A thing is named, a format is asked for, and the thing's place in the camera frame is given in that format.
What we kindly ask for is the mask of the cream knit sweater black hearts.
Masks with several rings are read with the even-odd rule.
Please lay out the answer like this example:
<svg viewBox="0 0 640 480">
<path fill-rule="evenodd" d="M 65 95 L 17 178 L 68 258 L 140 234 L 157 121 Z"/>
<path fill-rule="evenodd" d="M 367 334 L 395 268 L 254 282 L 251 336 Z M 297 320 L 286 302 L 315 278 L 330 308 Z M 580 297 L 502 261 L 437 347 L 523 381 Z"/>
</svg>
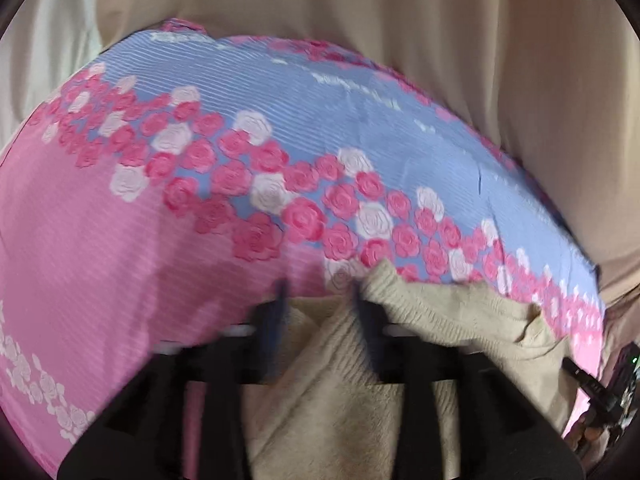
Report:
<svg viewBox="0 0 640 480">
<path fill-rule="evenodd" d="M 536 304 L 485 284 L 405 281 L 389 262 L 361 282 L 361 298 L 418 341 L 477 344 L 556 430 L 570 421 L 577 388 L 561 370 L 570 341 Z M 248 458 L 257 479 L 387 479 L 401 420 L 402 388 L 420 364 L 403 341 L 374 350 L 354 296 L 292 298 L 277 376 L 244 393 Z"/>
</svg>

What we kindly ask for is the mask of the white satin curtain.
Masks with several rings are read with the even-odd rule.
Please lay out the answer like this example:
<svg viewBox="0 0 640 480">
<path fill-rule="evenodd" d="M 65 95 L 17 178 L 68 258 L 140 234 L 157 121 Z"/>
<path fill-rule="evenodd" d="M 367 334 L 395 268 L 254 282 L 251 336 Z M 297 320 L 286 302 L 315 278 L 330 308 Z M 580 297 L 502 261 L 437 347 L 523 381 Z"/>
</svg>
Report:
<svg viewBox="0 0 640 480">
<path fill-rule="evenodd" d="M 96 0 L 23 0 L 1 37 L 1 144 L 101 50 Z"/>
</svg>

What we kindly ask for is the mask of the pink blue floral bedsheet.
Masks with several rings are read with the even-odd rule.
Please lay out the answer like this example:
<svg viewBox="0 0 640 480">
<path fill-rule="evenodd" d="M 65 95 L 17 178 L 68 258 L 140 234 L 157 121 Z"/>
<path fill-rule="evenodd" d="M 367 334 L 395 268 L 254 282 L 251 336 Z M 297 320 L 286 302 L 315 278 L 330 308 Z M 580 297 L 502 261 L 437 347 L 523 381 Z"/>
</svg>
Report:
<svg viewBox="0 0 640 480">
<path fill-rule="evenodd" d="M 161 341 L 200 344 L 287 280 L 264 479 L 383 479 L 399 391 L 364 372 L 353 280 L 477 340 L 565 432 L 602 348 L 593 265 L 533 180 L 410 84 L 325 42 L 169 22 L 61 84 L 1 159 L 1 408 L 56 474 Z"/>
</svg>

